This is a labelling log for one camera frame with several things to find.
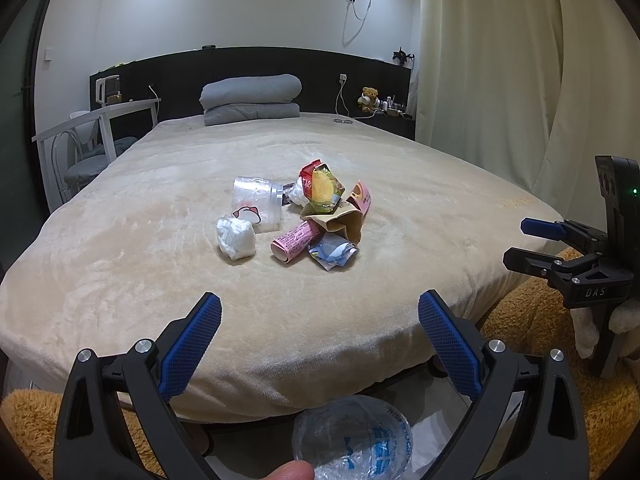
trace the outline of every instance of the metal screw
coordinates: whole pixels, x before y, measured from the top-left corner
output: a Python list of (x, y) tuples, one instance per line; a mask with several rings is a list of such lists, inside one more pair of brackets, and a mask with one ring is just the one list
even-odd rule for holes
[(549, 355), (551, 355), (551, 358), (554, 361), (562, 361), (564, 359), (562, 350), (558, 350), (557, 348), (554, 348), (551, 352), (549, 352)]
[(85, 348), (84, 350), (81, 350), (78, 352), (78, 361), (80, 361), (81, 363), (84, 363), (85, 361), (88, 361), (91, 358), (92, 352), (91, 350), (89, 350), (88, 348)]
[(489, 348), (496, 352), (497, 354), (504, 352), (504, 349), (507, 348), (507, 345), (505, 345), (502, 341), (500, 341), (499, 339), (491, 339), (491, 341), (489, 341)]
[(149, 339), (141, 339), (136, 343), (136, 352), (139, 354), (146, 354), (151, 350), (151, 345), (153, 343), (149, 341)]

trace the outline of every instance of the clear plastic cup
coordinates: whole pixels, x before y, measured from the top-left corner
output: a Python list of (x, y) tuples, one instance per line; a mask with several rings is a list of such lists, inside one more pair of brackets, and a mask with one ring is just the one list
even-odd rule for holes
[(411, 458), (405, 416), (384, 400), (351, 396), (296, 417), (293, 455), (316, 480), (396, 480)]
[(282, 221), (282, 184), (263, 178), (237, 177), (231, 211), (236, 218), (251, 222), (257, 233), (278, 231)]

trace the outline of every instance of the blue gripper pad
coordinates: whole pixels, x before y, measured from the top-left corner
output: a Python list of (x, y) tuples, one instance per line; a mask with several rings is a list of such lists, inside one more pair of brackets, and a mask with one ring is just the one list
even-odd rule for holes
[(482, 392), (480, 362), (450, 316), (453, 314), (434, 290), (420, 296), (418, 319), (422, 328), (458, 393), (476, 400)]
[(545, 222), (535, 218), (525, 218), (520, 223), (520, 230), (531, 236), (546, 238), (547, 240), (562, 240), (566, 236), (566, 231), (560, 224), (555, 222)]
[(191, 319), (162, 360), (158, 391), (164, 402), (185, 391), (220, 326), (222, 305), (215, 294), (204, 296), (196, 309), (190, 313), (188, 319)]

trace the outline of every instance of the teddy bear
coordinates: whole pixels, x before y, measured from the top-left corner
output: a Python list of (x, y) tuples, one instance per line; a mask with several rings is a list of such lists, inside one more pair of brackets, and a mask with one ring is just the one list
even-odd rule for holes
[(362, 95), (358, 99), (358, 104), (362, 107), (363, 112), (373, 113), (380, 108), (380, 99), (378, 99), (378, 91), (375, 88), (365, 86), (362, 89)]

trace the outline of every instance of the beige curtain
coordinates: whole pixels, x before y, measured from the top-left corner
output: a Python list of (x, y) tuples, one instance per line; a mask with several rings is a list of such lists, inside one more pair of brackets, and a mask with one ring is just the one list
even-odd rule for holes
[(423, 0), (416, 140), (605, 225), (593, 157), (640, 158), (640, 41), (613, 0)]

